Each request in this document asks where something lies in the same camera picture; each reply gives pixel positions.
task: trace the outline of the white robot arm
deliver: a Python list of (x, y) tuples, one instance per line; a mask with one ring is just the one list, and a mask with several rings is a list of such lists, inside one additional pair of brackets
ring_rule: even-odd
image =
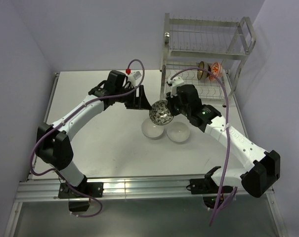
[[(181, 77), (168, 79), (171, 92), (167, 93), (167, 107), (171, 115), (185, 115), (190, 123), (227, 147), (228, 129), (231, 152), (244, 168), (228, 169), (224, 186), (243, 187), (254, 197), (260, 197), (280, 177), (280, 156), (275, 151), (267, 152), (257, 146), (237, 129), (226, 124), (224, 116), (211, 105), (203, 105), (194, 85), (185, 85)], [(200, 185), (191, 187), (192, 194), (218, 191), (222, 168), (216, 167), (207, 174)]]
[[(142, 85), (137, 89), (138, 91), (129, 95), (116, 96), (133, 90), (135, 81), (140, 76), (140, 72), (127, 76), (124, 73), (111, 71), (107, 80), (93, 88), (88, 96), (67, 115), (50, 125), (43, 123), (38, 127), (37, 141), (44, 136), (45, 139), (36, 149), (36, 155), (53, 166), (76, 191), (87, 195), (92, 193), (93, 197), (102, 196), (102, 193), (98, 191), (101, 188), (93, 186), (95, 183), (88, 183), (86, 176), (74, 164), (71, 140), (94, 116), (116, 102), (124, 103), (127, 109), (151, 110)], [(227, 190), (226, 193), (230, 192), (233, 187), (243, 187), (252, 196), (260, 197), (279, 179), (280, 156), (275, 151), (268, 153), (265, 149), (248, 140), (234, 127), (227, 126), (225, 118), (218, 110), (211, 105), (202, 104), (193, 85), (185, 85), (180, 77), (168, 80), (168, 84), (172, 88), (171, 92), (167, 94), (167, 107), (173, 116), (185, 115), (192, 125), (209, 134), (224, 146), (227, 146), (225, 130), (229, 130), (231, 152), (244, 168), (227, 170), (223, 186)], [(110, 96), (111, 98), (100, 98), (96, 101), (96, 98), (103, 96)], [(54, 132), (48, 136), (47, 134), (52, 130)], [(204, 179), (198, 180), (197, 185), (191, 186), (191, 193), (217, 193), (221, 174), (222, 168), (214, 167), (205, 175)], [(69, 189), (62, 192), (63, 198), (80, 197)], [(76, 209), (77, 204), (77, 202), (72, 204), (74, 208), (70, 208), (69, 204), (69, 209)]]
[(36, 149), (36, 155), (56, 168), (58, 173), (79, 192), (86, 192), (87, 178), (72, 161), (74, 154), (70, 144), (71, 140), (93, 117), (116, 102), (124, 103), (127, 109), (150, 110), (151, 106), (147, 101), (142, 85), (137, 91), (127, 96), (96, 101), (98, 97), (116, 96), (133, 90), (135, 82), (140, 76), (141, 74), (138, 71), (128, 76), (118, 71), (111, 71), (107, 80), (93, 88), (85, 99), (67, 115), (50, 125), (43, 123), (38, 127), (37, 141), (62, 124), (60, 128), (40, 143)]

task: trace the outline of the purple cable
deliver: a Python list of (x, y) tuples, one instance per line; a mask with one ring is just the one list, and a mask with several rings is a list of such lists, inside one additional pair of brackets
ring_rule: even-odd
[[(199, 67), (190, 67), (190, 68), (186, 68), (186, 69), (183, 69), (183, 70), (177, 72), (170, 79), (173, 80), (173, 78), (175, 78), (179, 74), (181, 74), (181, 73), (183, 73), (185, 71), (189, 71), (189, 70), (201, 70), (203, 72), (206, 72), (206, 73), (210, 74), (211, 76), (213, 76), (217, 80), (218, 84), (222, 87), (222, 90), (224, 92), (224, 97), (225, 97), (225, 101), (226, 101), (226, 118), (225, 118), (225, 123), (228, 124), (229, 101), (228, 101), (228, 96), (227, 96), (227, 93), (226, 93), (226, 89), (225, 89), (225, 86), (223, 85), (223, 83), (220, 81), (220, 79), (217, 76), (215, 76), (212, 72), (210, 72), (208, 70), (205, 70), (203, 68), (199, 68)], [(224, 163), (224, 167), (223, 167), (223, 173), (222, 173), (222, 176), (220, 178), (220, 183), (219, 183), (218, 192), (217, 192), (216, 201), (215, 201), (215, 207), (214, 207), (213, 212), (212, 212), (212, 216), (211, 216), (211, 219), (210, 219), (210, 222), (209, 222), (209, 226), (212, 225), (215, 216), (221, 210), (221, 209), (218, 208), (218, 203), (219, 203), (220, 194), (221, 194), (221, 191), (222, 191), (222, 188), (223, 188), (223, 183), (224, 183), (224, 178), (225, 178), (225, 174), (226, 174), (226, 170), (227, 170), (227, 166), (228, 166), (228, 159), (229, 159), (229, 153), (230, 153), (230, 136), (229, 136), (228, 129), (226, 129), (226, 135), (227, 135), (226, 158), (225, 158), (225, 163)], [(234, 199), (234, 197), (236, 195), (236, 191), (237, 191), (237, 188), (233, 189), (233, 191), (230, 194), (233, 199)]]
[(233, 191), (225, 198), (224, 202), (221, 204), (221, 206), (219, 206), (218, 211), (223, 210), (233, 202), (236, 192), (237, 192), (237, 187), (235, 187)]
[[(141, 78), (139, 84), (138, 84), (133, 90), (131, 90), (131, 91), (129, 91), (129, 92), (126, 92), (126, 93), (124, 93), (124, 94), (120, 94), (120, 95), (110, 95), (110, 96), (98, 97), (98, 98), (89, 100), (88, 102), (86, 102), (86, 105), (89, 105), (89, 104), (91, 104), (91, 103), (93, 103), (93, 102), (95, 102), (95, 101), (98, 101), (98, 100), (100, 100), (100, 99), (113, 99), (113, 98), (119, 98), (119, 97), (127, 96), (127, 95), (133, 93), (134, 91), (136, 91), (136, 90), (141, 86), (141, 84), (142, 84), (143, 81), (144, 81), (144, 78), (145, 78), (145, 68), (144, 68), (143, 63), (142, 63), (139, 59), (133, 59), (133, 60), (131, 60), (130, 63), (128, 64), (128, 69), (129, 69), (130, 65), (131, 65), (133, 62), (139, 62), (140, 65), (141, 65), (141, 68), (142, 68), (142, 70), (143, 70), (142, 78)], [(77, 113), (79, 113), (79, 111), (81, 111), (83, 108), (85, 108), (84, 105), (81, 105), (80, 107), (78, 107), (73, 113), (71, 113), (71, 114), (64, 120), (64, 122), (65, 122), (65, 123), (68, 122), (71, 118), (73, 118), (73, 116), (75, 116)], [(33, 169), (33, 159), (34, 159), (34, 156), (35, 156), (35, 151), (36, 151), (36, 149), (39, 147), (40, 143), (43, 142), (43, 140), (44, 140), (46, 137), (48, 137), (49, 135), (51, 135), (53, 132), (55, 132), (56, 130), (60, 129), (61, 127), (62, 127), (62, 123), (59, 124), (59, 125), (57, 125), (55, 128), (53, 128), (53, 129), (52, 129), (51, 131), (49, 131), (48, 133), (46, 133), (42, 138), (40, 138), (40, 140), (38, 140), (38, 142), (35, 144), (34, 148), (32, 149), (29, 165), (30, 165), (30, 172), (31, 172), (33, 175), (35, 175), (35, 176), (42, 176), (42, 175), (44, 175), (44, 174), (46, 174), (46, 173), (48, 173), (48, 172), (50, 172), (50, 171), (56, 171), (57, 175), (58, 175), (60, 178), (62, 178), (63, 180), (65, 180), (65, 179), (62, 177), (62, 175), (61, 175), (55, 168), (48, 169), (48, 170), (46, 170), (46, 171), (44, 171), (44, 172), (42, 172), (42, 173), (36, 173), (36, 172), (34, 171), (34, 169)], [(79, 217), (92, 217), (92, 216), (96, 216), (96, 215), (98, 215), (98, 214), (101, 212), (101, 210), (102, 210), (102, 208), (103, 208), (103, 205), (102, 205), (102, 203), (101, 203), (99, 200), (97, 200), (97, 199), (94, 198), (94, 197), (91, 197), (91, 196), (89, 196), (89, 195), (83, 194), (83, 193), (81, 193), (81, 192), (75, 190), (75, 189), (74, 189), (74, 188), (67, 182), (67, 180), (65, 180), (65, 181), (66, 181), (66, 184), (68, 185), (68, 187), (69, 187), (73, 192), (75, 192), (75, 193), (77, 193), (77, 194), (79, 194), (79, 195), (81, 195), (81, 196), (83, 196), (83, 197), (92, 199), (92, 200), (94, 200), (94, 201), (96, 201), (97, 203), (100, 204), (100, 209), (99, 209), (98, 212), (96, 212), (96, 213), (94, 213), (94, 214), (91, 214), (91, 215), (78, 215)]]

